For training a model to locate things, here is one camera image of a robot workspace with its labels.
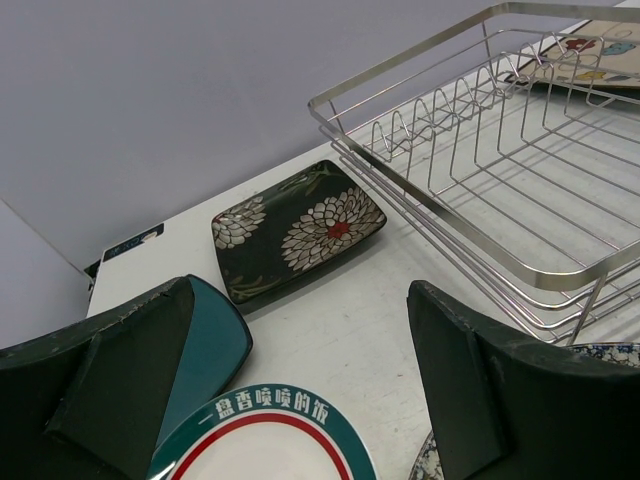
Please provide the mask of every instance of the red ring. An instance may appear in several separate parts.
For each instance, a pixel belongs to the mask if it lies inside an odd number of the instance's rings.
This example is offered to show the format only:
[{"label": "red ring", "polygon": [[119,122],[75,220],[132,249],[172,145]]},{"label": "red ring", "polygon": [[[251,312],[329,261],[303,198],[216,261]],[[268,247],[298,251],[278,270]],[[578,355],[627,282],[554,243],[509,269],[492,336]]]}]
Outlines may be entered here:
[{"label": "red ring", "polygon": [[227,433],[233,432],[238,428],[251,425],[252,423],[284,423],[286,425],[290,425],[299,430],[310,435],[316,442],[318,442],[322,448],[327,452],[333,464],[335,465],[338,473],[340,474],[340,480],[350,480],[347,466],[340,458],[338,451],[333,447],[333,445],[327,440],[327,438],[322,435],[318,430],[313,428],[307,422],[304,422],[296,417],[291,417],[289,415],[284,415],[282,413],[258,413],[256,415],[249,415],[243,418],[239,418],[234,420],[227,425],[224,425],[220,429],[210,433],[204,440],[202,440],[196,448],[194,448],[187,458],[180,464],[176,472],[171,477],[172,480],[180,480],[182,476],[185,474],[187,469],[191,466],[191,464],[200,456],[200,454],[205,451],[213,442],[219,440]]}]

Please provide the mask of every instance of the white plate with green rim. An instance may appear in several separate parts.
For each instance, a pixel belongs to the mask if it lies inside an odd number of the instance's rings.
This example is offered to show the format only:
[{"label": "white plate with green rim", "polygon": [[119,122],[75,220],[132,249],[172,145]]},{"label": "white plate with green rim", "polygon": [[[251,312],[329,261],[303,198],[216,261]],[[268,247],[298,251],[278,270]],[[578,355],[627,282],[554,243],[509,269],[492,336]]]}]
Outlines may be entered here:
[{"label": "white plate with green rim", "polygon": [[362,440],[323,398],[261,384],[219,396],[158,447],[148,480],[375,480]]}]

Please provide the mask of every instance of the dark green square plate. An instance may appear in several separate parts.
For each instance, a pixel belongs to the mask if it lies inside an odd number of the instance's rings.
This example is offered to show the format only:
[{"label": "dark green square plate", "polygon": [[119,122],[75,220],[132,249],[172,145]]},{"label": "dark green square plate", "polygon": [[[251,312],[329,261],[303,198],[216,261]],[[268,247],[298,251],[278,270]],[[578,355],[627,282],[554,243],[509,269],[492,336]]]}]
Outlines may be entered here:
[{"label": "dark green square plate", "polygon": [[387,218],[323,160],[217,215],[218,264],[236,304],[280,287],[377,232]]}]

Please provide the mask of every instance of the metal wire rack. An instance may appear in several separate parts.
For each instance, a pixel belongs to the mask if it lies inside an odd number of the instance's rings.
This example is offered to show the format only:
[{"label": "metal wire rack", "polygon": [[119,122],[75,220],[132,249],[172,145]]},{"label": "metal wire rack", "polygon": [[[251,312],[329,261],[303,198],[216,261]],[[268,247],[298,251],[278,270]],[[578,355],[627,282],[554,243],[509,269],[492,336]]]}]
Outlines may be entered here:
[{"label": "metal wire rack", "polygon": [[[638,87],[640,74],[601,63],[619,36],[588,37],[586,52],[567,48],[571,33],[494,28],[514,15],[640,23],[640,9],[501,4],[309,109],[347,167],[511,320],[573,343],[640,297],[640,95],[578,72]],[[456,38],[464,48],[442,48]],[[406,76],[409,68],[417,72]],[[404,76],[390,82],[395,71]]]}]

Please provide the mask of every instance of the round plate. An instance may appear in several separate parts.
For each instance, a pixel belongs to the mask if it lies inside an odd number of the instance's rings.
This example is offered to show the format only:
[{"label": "round plate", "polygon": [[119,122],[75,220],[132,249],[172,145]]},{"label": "round plate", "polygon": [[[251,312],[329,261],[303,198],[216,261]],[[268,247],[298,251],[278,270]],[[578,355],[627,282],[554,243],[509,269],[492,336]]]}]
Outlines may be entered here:
[{"label": "round plate", "polygon": [[215,398],[158,448],[148,480],[375,480],[369,454],[327,401],[262,384]]},{"label": "round plate", "polygon": [[[564,348],[605,362],[640,368],[639,343],[590,343]],[[418,453],[409,474],[409,480],[444,480],[433,430],[429,432],[420,453]]]}]

